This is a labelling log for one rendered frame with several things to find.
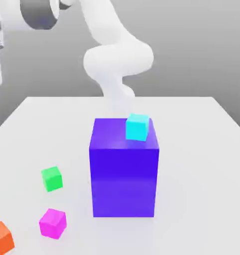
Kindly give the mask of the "small green cube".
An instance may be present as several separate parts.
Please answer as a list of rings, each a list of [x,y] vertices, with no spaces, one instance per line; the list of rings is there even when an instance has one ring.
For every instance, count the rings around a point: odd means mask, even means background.
[[[63,187],[62,175],[57,166],[42,170],[41,175],[47,192]]]

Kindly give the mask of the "small magenta cube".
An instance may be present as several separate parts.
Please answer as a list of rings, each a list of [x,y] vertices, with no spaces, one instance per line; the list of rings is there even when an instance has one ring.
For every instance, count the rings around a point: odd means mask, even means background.
[[[66,213],[49,208],[39,220],[43,236],[58,240],[67,227]]]

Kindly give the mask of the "small cyan cube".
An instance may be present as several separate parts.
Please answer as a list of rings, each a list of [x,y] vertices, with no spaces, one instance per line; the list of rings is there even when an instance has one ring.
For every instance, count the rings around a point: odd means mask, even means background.
[[[126,139],[146,141],[149,131],[149,116],[130,114],[126,120]]]

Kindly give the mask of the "small orange cube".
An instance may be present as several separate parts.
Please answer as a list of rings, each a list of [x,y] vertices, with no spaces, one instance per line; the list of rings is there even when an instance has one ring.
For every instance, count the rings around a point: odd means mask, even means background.
[[[14,248],[15,244],[10,230],[0,221],[0,255],[4,255]]]

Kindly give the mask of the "large purple box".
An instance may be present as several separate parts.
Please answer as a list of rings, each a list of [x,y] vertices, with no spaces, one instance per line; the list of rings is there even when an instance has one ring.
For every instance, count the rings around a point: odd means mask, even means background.
[[[125,138],[126,119],[96,118],[89,162],[94,217],[153,217],[159,144],[153,122],[146,141]]]

